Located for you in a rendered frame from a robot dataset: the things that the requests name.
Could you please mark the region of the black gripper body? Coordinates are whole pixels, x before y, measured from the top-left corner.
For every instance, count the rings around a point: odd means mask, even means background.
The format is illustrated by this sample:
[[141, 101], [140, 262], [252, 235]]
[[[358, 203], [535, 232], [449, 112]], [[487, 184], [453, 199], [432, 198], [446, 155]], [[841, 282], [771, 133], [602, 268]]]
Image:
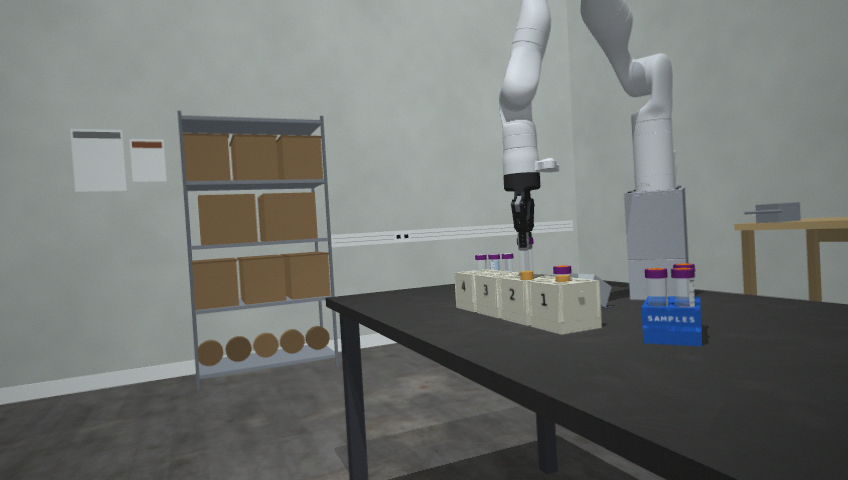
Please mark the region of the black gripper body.
[[504, 190], [514, 191], [514, 202], [517, 196], [521, 196], [521, 200], [525, 203], [525, 213], [527, 216], [527, 198], [531, 198], [530, 191], [541, 187], [539, 172], [523, 172], [504, 175]]

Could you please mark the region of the purple tube cap with white label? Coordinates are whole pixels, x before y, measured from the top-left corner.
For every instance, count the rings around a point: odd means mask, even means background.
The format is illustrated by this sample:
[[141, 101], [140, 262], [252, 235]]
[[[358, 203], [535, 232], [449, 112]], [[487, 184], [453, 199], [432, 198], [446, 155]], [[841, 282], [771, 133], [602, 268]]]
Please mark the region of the purple tube cap with white label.
[[502, 254], [503, 271], [513, 272], [513, 253]]

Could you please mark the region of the white bucket adapter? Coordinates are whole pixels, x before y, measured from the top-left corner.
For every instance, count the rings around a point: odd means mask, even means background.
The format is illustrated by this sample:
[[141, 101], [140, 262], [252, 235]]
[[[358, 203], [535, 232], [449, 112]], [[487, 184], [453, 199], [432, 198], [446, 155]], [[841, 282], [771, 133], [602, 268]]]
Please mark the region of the white bucket adapter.
[[477, 312], [475, 275], [500, 272], [506, 271], [485, 269], [465, 272], [454, 272], [456, 308], [471, 312]]
[[529, 301], [531, 327], [561, 335], [602, 328], [599, 280], [529, 281]]
[[531, 325], [528, 282], [546, 279], [555, 276], [534, 274], [534, 280], [520, 280], [520, 276], [499, 278], [502, 320]]
[[502, 318], [499, 278], [513, 276], [520, 276], [520, 273], [500, 272], [475, 275], [477, 313]]

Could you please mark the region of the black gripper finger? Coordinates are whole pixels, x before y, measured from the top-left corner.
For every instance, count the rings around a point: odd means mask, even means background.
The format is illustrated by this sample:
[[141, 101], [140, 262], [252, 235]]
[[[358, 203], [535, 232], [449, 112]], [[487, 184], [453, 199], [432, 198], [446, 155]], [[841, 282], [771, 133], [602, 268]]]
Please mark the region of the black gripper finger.
[[532, 231], [534, 228], [534, 206], [534, 199], [532, 199], [531, 220], [529, 221], [529, 237], [532, 237], [532, 232], [530, 231]]
[[[519, 251], [529, 250], [529, 221], [531, 220], [532, 199], [527, 198], [527, 216], [524, 205], [525, 203], [521, 200], [521, 196], [517, 196], [516, 202], [514, 202], [514, 199], [511, 202], [514, 229], [516, 229], [516, 232], [519, 232]], [[523, 223], [519, 223], [520, 221], [523, 221]]]

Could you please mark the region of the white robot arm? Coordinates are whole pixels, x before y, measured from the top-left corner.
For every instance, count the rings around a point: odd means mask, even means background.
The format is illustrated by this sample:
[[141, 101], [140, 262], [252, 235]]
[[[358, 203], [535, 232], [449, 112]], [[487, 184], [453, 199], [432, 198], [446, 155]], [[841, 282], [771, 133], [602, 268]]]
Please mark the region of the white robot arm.
[[[651, 95], [631, 115], [635, 192], [678, 188], [672, 136], [672, 65], [660, 53], [634, 59], [628, 50], [633, 25], [625, 0], [581, 0], [582, 19], [631, 97]], [[532, 121], [541, 63], [551, 30], [547, 0], [522, 0], [510, 61], [499, 92], [503, 125], [503, 176], [558, 172], [552, 158], [539, 161]], [[652, 88], [652, 92], [651, 92]]]

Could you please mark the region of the blue tube rack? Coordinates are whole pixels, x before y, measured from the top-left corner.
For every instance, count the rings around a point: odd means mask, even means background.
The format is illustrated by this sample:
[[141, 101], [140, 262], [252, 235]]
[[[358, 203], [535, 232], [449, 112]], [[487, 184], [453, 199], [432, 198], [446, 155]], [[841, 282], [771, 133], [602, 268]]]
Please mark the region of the blue tube rack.
[[675, 307], [674, 297], [668, 297], [668, 306], [648, 306], [648, 297], [642, 306], [643, 343], [702, 346], [700, 297], [695, 297], [695, 307]]

